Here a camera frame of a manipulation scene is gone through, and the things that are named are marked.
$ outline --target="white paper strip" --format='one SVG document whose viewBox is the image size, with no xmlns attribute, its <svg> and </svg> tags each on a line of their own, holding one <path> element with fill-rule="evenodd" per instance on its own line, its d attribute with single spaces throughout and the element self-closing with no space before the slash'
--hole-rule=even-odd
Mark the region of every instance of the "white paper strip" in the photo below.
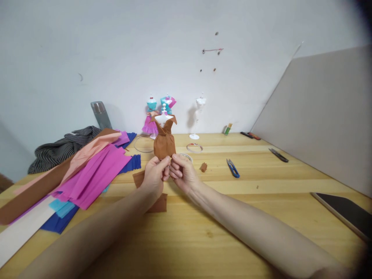
<svg viewBox="0 0 372 279">
<path fill-rule="evenodd" d="M 40 227 L 55 213 L 49 207 L 54 201 L 47 197 L 30 212 L 9 225 L 0 234 L 0 268 L 40 229 Z"/>
</svg>

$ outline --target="finger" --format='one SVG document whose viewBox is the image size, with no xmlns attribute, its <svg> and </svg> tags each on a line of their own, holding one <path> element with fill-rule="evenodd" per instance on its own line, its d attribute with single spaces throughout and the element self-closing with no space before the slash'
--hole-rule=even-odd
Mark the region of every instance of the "finger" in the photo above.
<svg viewBox="0 0 372 279">
<path fill-rule="evenodd" d="M 171 166 L 174 168 L 174 169 L 176 169 L 176 170 L 179 170 L 179 165 L 178 164 L 176 164 L 175 162 L 171 162 Z"/>
<path fill-rule="evenodd" d="M 172 166 L 169 167 L 169 170 L 179 178 L 183 177 L 183 173 L 180 170 L 176 170 Z"/>
<path fill-rule="evenodd" d="M 169 176 L 169 166 L 166 166 L 163 171 L 163 176 Z"/>
<path fill-rule="evenodd" d="M 151 159 L 150 161 L 148 161 L 148 162 L 151 163 L 152 165 L 157 165 L 157 164 L 160 162 L 160 160 L 159 160 L 158 157 L 154 156 L 154 157 L 152 157 L 152 159 Z"/>
<path fill-rule="evenodd" d="M 166 166 L 168 166 L 170 160 L 171 158 L 169 156 L 166 156 L 163 160 L 160 161 L 160 163 L 158 163 L 156 167 L 163 170 Z"/>
<path fill-rule="evenodd" d="M 189 163 L 191 163 L 188 159 L 178 154 L 173 154 L 172 159 L 176 164 L 178 164 L 181 167 L 187 167 L 189 166 Z"/>
<path fill-rule="evenodd" d="M 169 175 L 170 175 L 170 177 L 172 177 L 173 179 L 179 179 L 179 177 L 176 176 L 173 172 L 170 172 Z"/>
</svg>

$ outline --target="dress form stand base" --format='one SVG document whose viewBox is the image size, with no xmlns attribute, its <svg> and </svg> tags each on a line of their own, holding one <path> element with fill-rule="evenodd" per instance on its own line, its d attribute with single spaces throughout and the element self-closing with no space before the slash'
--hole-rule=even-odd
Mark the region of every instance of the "dress form stand base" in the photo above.
<svg viewBox="0 0 372 279">
<path fill-rule="evenodd" d="M 199 136 L 197 135 L 197 134 L 190 134 L 189 135 L 189 137 L 191 138 L 191 139 L 195 139 L 195 140 L 198 140 L 199 139 Z"/>
</svg>

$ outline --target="light blue paper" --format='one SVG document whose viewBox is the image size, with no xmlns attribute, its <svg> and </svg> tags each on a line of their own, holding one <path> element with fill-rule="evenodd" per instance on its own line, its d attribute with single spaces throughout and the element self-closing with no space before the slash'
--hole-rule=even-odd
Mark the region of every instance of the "light blue paper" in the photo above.
<svg viewBox="0 0 372 279">
<path fill-rule="evenodd" d="M 55 199 L 54 201 L 52 201 L 50 204 L 49 204 L 49 207 L 51 209 L 53 209 L 55 212 L 57 212 L 58 210 L 60 210 L 62 207 L 64 207 L 66 204 L 68 203 L 68 201 L 66 202 L 61 202 L 60 200 L 58 199 Z"/>
<path fill-rule="evenodd" d="M 75 207 L 75 205 L 70 201 L 61 202 L 60 200 L 55 199 L 49 204 L 49 207 L 56 212 L 58 217 L 63 218 Z"/>
<path fill-rule="evenodd" d="M 73 208 L 75 208 L 75 204 L 69 201 L 64 207 L 62 207 L 56 213 L 58 217 L 64 218 Z"/>
<path fill-rule="evenodd" d="M 107 190 L 109 189 L 109 187 L 110 187 L 110 185 L 111 185 L 111 183 L 102 191 L 103 193 L 106 193 L 107 192 Z"/>
</svg>

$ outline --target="left hand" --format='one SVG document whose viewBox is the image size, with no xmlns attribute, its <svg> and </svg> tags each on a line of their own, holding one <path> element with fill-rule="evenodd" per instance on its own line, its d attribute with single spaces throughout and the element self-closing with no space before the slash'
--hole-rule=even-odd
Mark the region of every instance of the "left hand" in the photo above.
<svg viewBox="0 0 372 279">
<path fill-rule="evenodd" d="M 159 198 L 163 192 L 164 181 L 169 178 L 169 166 L 171 159 L 166 156 L 163 160 L 159 160 L 158 157 L 153 157 L 145 167 L 145 178 L 142 182 L 141 188 L 144 187 L 151 192 L 156 194 Z"/>
</svg>

